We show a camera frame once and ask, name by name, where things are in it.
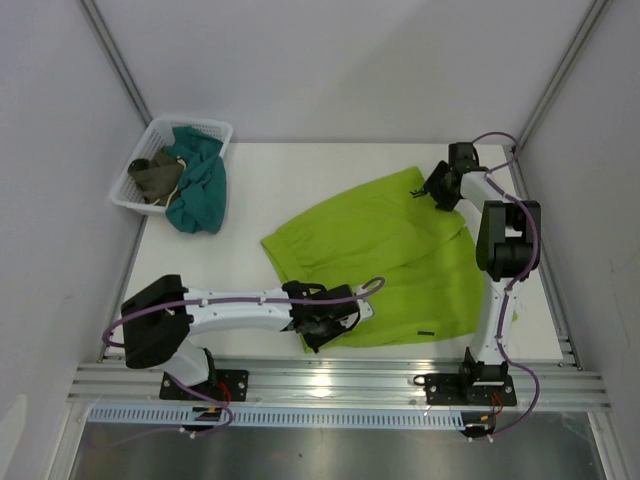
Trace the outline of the lime green shorts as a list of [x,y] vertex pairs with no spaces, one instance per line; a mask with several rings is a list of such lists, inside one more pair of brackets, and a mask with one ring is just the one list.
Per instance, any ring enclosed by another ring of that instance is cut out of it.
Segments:
[[335,195],[279,226],[261,246],[278,279],[353,288],[375,277],[374,310],[330,347],[375,348],[474,335],[493,348],[504,289],[480,270],[466,219],[418,196],[412,166]]

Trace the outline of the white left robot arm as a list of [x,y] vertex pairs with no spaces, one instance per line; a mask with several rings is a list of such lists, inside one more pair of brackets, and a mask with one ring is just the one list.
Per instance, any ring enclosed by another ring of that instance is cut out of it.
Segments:
[[216,390],[213,356],[190,338],[213,331],[294,332],[312,352],[355,330],[374,310],[364,289],[290,281],[249,293],[188,288],[165,275],[121,306],[123,350],[130,369],[158,367],[197,400]]

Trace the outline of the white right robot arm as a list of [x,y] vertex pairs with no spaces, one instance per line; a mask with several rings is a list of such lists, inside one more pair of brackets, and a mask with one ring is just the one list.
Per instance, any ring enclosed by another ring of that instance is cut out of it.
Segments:
[[448,146],[448,159],[439,162],[422,192],[439,210],[451,212],[466,200],[481,214],[475,255],[484,279],[482,309],[456,380],[458,395],[479,403],[507,383],[515,301],[539,264],[541,207],[501,187],[470,142]]

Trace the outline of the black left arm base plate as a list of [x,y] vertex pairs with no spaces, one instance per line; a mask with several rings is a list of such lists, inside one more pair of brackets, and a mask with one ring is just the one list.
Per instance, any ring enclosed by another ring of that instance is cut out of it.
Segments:
[[193,395],[180,388],[168,374],[163,375],[159,390],[162,400],[197,401],[201,396],[207,396],[218,402],[245,402],[249,386],[249,372],[247,370],[221,369],[216,371],[216,379],[191,386],[197,392]]

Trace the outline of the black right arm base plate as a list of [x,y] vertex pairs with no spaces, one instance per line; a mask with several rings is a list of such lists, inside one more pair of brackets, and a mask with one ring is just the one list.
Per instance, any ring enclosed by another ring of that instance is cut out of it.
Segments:
[[517,397],[510,376],[504,385],[466,385],[459,374],[432,373],[416,375],[413,384],[422,387],[426,403],[431,406],[515,407]]

